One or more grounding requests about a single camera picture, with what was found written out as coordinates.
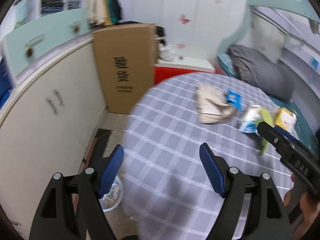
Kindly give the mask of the person's right hand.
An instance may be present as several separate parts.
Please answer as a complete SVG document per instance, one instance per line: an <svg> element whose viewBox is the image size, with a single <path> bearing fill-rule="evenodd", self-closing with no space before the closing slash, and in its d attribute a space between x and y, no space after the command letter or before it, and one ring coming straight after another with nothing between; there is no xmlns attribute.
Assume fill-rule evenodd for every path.
<svg viewBox="0 0 320 240"><path fill-rule="evenodd" d="M299 218L299 223L296 222L293 227L294 239L301 239L319 216L319 202L312 200L307 191L301 194L299 207L302 213L300 215L301 218Z"/></svg>

